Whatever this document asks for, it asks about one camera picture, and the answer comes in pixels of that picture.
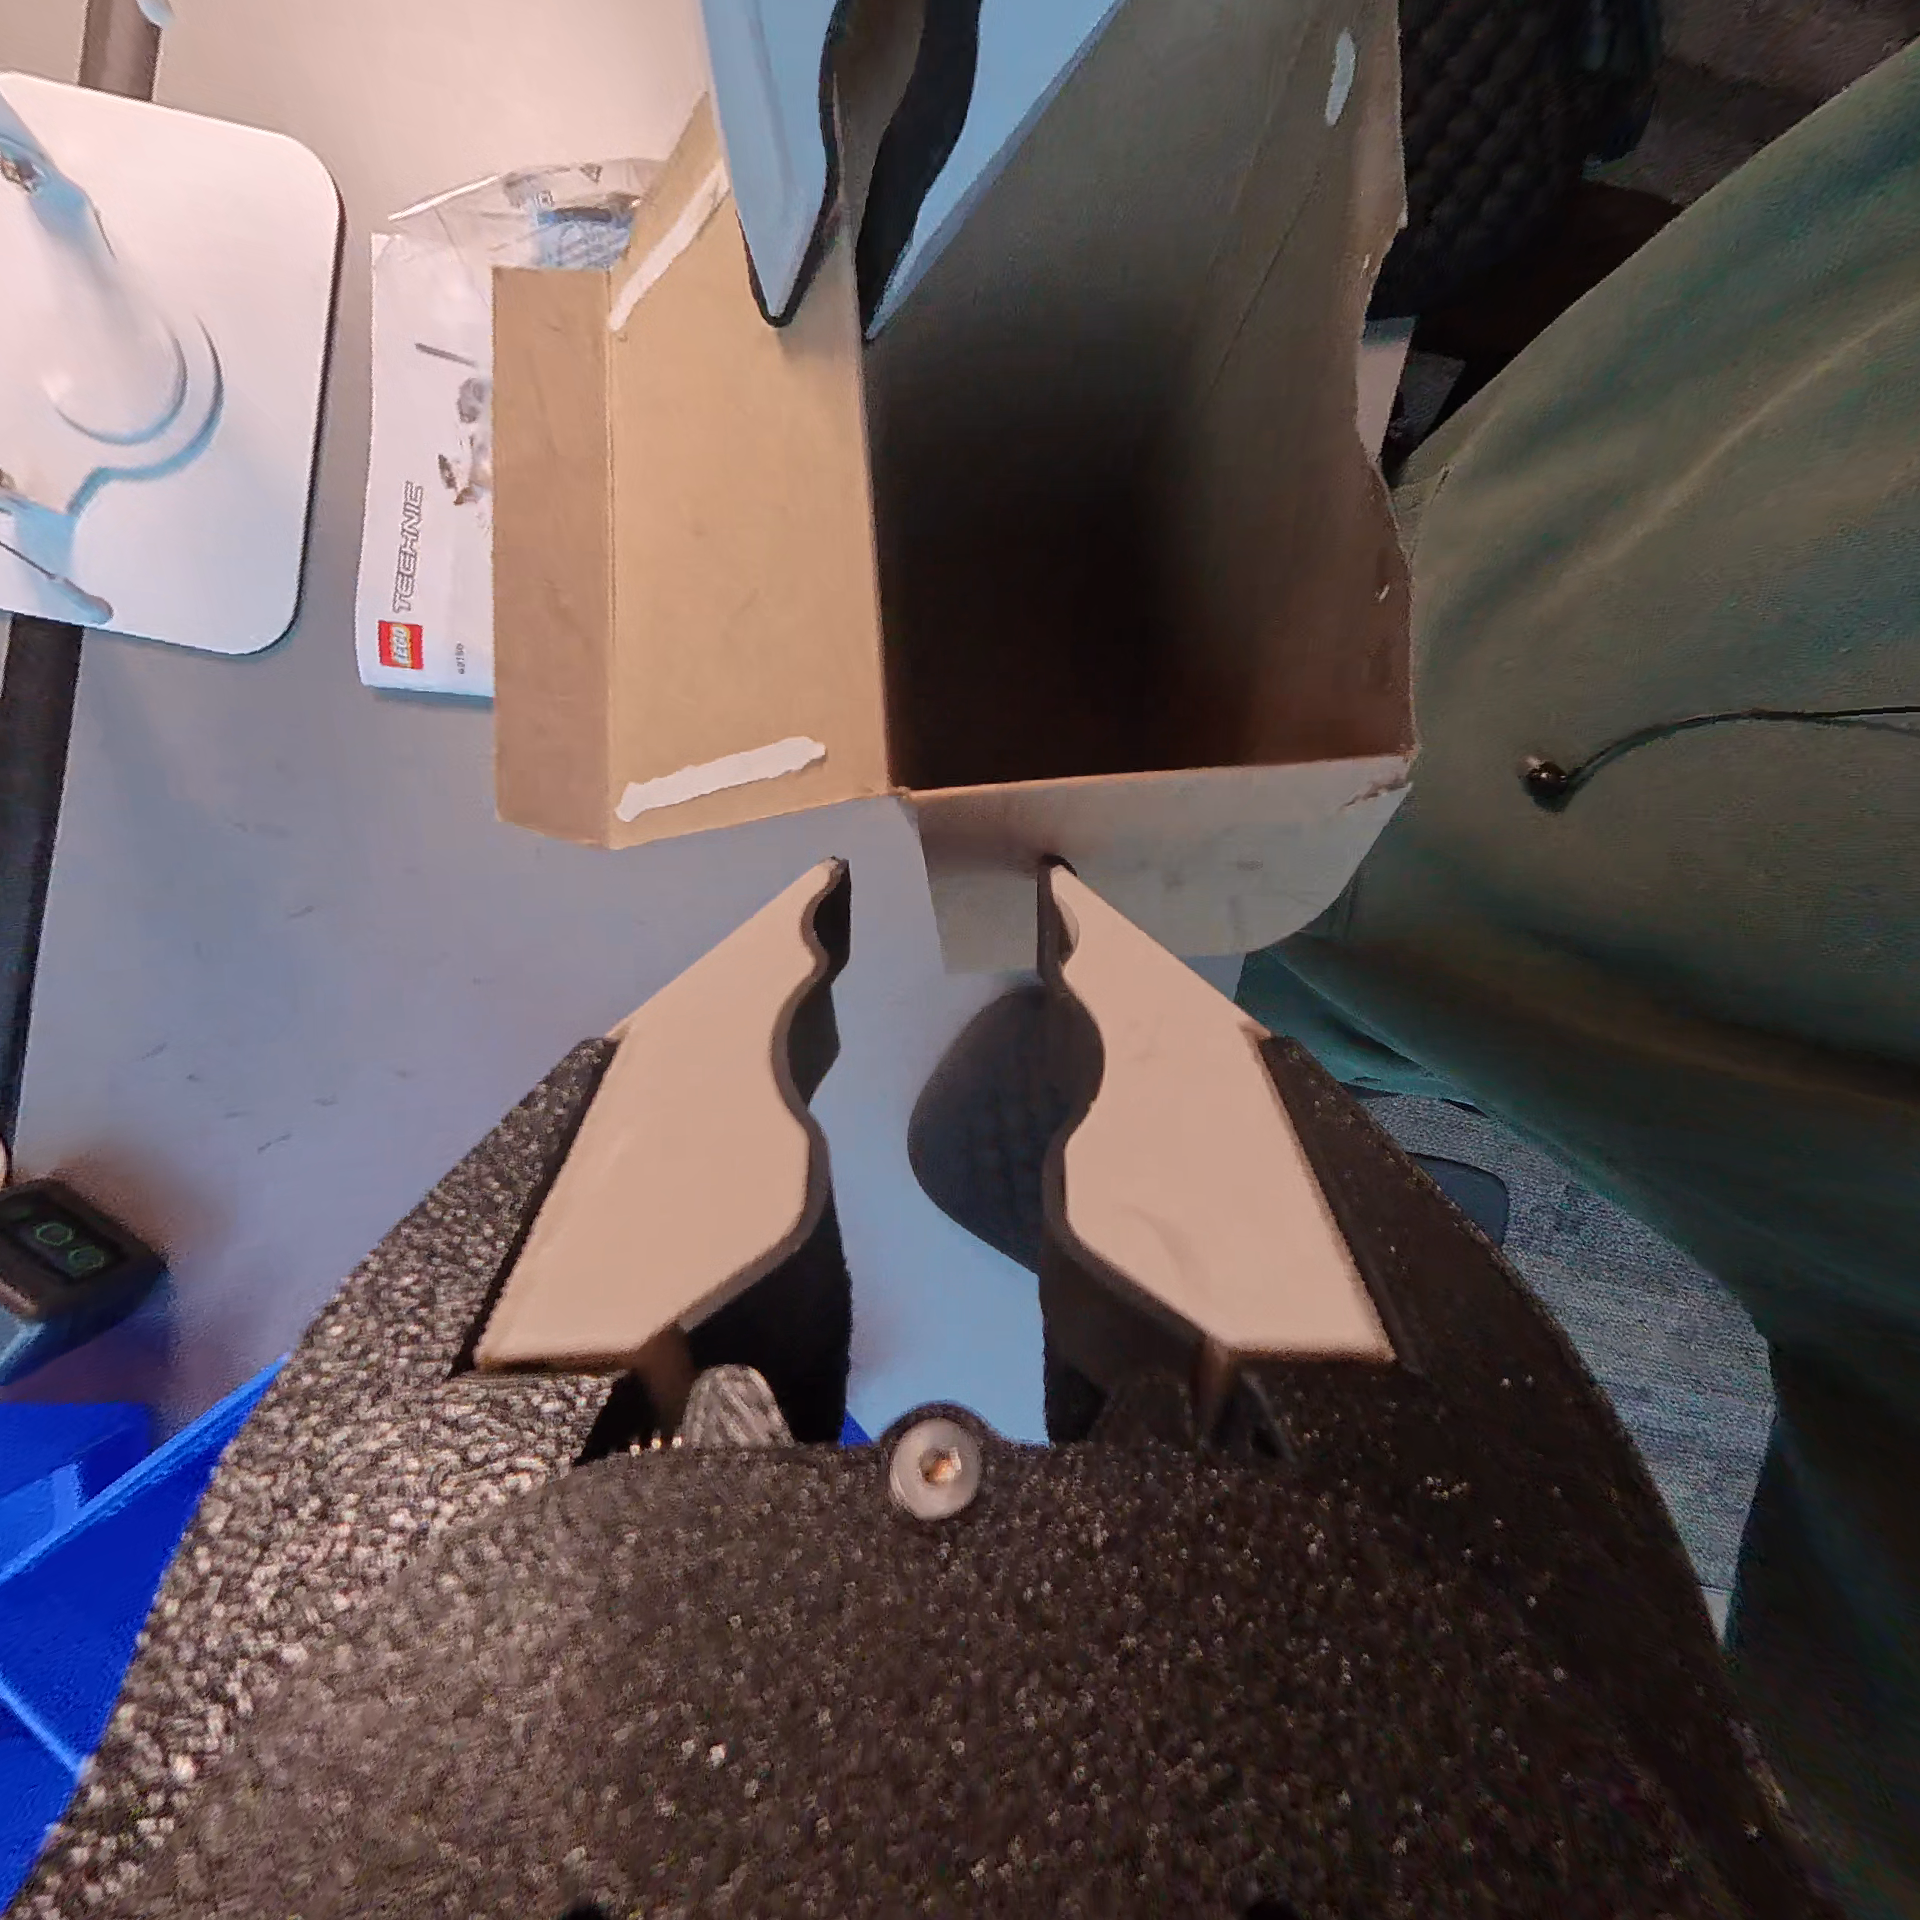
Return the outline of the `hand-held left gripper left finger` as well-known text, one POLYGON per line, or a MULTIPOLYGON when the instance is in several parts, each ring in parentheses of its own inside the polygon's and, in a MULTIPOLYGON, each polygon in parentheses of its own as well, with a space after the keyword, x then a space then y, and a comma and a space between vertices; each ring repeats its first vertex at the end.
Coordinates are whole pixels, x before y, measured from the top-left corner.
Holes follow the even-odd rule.
POLYGON ((695 1331, 823 1237, 809 1101, 836 1061, 848 949, 848 865, 818 862, 617 1023, 476 1329, 476 1374, 627 1375, 681 1425, 695 1331))

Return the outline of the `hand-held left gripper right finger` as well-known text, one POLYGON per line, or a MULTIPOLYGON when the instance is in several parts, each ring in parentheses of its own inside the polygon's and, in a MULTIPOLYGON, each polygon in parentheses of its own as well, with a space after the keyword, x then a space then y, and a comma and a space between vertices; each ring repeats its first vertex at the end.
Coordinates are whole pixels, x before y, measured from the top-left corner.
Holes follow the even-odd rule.
POLYGON ((1177 1379, 1200 1434, 1270 1362, 1392 1367, 1258 1021, 1071 867, 1042 869, 1039 922, 1067 1105, 1042 1167, 1049 1361, 1102 1399, 1177 1379))

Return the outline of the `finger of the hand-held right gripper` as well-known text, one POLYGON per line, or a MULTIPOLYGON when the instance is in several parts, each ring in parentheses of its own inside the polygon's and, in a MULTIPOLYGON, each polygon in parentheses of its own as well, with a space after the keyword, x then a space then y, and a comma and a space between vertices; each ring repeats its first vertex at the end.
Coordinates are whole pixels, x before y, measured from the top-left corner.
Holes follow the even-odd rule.
POLYGON ((756 307, 801 310, 839 196, 834 59, 850 3, 702 3, 713 114, 756 307))
POLYGON ((1123 3, 951 5, 977 14, 967 106, 939 169, 920 195, 898 246, 880 250, 887 275, 862 299, 866 338, 878 338, 903 302, 967 227, 1046 109, 1097 45, 1123 3))

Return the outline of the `large clear plastic bag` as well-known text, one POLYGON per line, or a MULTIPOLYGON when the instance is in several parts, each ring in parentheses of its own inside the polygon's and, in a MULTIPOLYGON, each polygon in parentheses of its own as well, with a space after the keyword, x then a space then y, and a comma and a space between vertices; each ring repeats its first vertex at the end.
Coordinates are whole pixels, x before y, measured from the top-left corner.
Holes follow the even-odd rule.
POLYGON ((391 234, 448 250, 479 273, 599 273, 624 258, 662 166, 646 157, 523 166, 402 209, 391 234))

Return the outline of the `instruction booklet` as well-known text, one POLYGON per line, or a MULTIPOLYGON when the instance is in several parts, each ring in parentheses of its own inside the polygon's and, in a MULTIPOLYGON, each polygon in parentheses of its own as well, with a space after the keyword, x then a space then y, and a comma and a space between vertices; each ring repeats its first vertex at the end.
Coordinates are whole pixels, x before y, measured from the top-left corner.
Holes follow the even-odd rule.
POLYGON ((354 657, 371 687, 494 698, 494 275, 371 245, 371 442, 354 657))

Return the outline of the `blue storage bin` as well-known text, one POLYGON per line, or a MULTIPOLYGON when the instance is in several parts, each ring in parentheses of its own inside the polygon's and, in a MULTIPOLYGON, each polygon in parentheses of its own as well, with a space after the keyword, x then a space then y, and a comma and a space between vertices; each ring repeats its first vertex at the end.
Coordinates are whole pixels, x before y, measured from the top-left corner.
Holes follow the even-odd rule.
POLYGON ((159 1446, 138 1403, 6 1407, 6 1903, 105 1739, 160 1580, 281 1364, 159 1446))

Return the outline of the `person's torso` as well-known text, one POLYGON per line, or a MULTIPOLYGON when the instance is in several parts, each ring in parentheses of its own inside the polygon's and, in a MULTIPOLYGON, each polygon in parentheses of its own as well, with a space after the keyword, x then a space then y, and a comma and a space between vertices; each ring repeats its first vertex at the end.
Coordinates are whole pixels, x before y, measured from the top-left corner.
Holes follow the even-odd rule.
POLYGON ((1731 1657, 1851 1915, 1918 1881, 1915 227, 1908 43, 1410 454, 1410 793, 1239 978, 1740 1298, 1731 1657))

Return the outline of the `black device green display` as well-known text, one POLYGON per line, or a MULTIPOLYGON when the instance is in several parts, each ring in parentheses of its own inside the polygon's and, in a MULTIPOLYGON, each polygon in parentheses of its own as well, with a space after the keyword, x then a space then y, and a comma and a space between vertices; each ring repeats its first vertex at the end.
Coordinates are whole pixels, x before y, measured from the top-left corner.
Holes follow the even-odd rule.
POLYGON ((56 1180, 3 1188, 3 1383, 116 1329, 163 1282, 166 1257, 56 1180))

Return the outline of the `white stand base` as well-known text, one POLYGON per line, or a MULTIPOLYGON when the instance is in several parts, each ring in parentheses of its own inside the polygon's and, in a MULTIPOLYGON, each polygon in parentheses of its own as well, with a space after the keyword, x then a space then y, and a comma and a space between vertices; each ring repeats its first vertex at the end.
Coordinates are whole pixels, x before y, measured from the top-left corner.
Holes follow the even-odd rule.
POLYGON ((211 657, 297 621, 345 206, 297 139, 3 77, 3 610, 211 657))

